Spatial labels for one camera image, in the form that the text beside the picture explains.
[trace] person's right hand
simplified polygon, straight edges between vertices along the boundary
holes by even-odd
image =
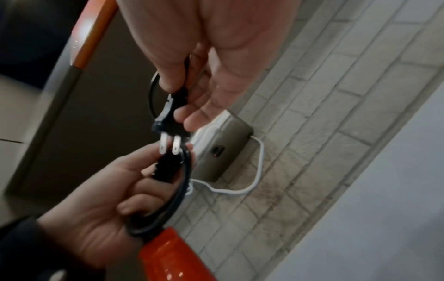
[[[229,108],[266,68],[301,0],[117,2],[165,91],[184,84],[184,60],[191,55],[186,85],[194,87],[175,118],[195,131]]]

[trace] white cord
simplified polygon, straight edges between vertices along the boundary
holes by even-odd
[[[262,164],[264,163],[265,148],[264,148],[264,142],[262,142],[262,140],[260,138],[257,138],[255,136],[251,136],[251,138],[256,140],[259,143],[260,151],[259,151],[258,170],[256,172],[256,177],[254,178],[253,183],[249,187],[241,189],[241,190],[217,189],[217,188],[212,187],[209,183],[207,183],[205,181],[190,179],[190,184],[188,186],[188,189],[187,189],[185,195],[190,195],[193,193],[193,191],[194,191],[193,182],[201,183],[201,184],[205,185],[206,187],[208,187],[212,192],[216,192],[216,193],[241,195],[241,194],[245,194],[245,193],[252,191],[259,184],[260,177],[262,176]]]

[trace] metal prong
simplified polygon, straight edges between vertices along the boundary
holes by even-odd
[[[165,154],[167,152],[167,146],[168,146],[168,134],[161,133],[160,134],[160,148],[159,148],[160,154]]]
[[[174,136],[174,140],[173,140],[173,154],[174,155],[179,154],[181,141],[182,141],[182,139],[180,138],[180,136]]]

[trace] red-orange plastic object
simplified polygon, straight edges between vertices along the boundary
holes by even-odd
[[[149,281],[217,281],[172,227],[146,244],[139,259]]]

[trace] gray surface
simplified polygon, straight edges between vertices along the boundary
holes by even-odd
[[[49,132],[14,191],[61,199],[116,157],[157,140],[147,106],[154,72],[116,13],[60,113],[43,124]]]
[[[444,279],[444,85],[268,277]]]

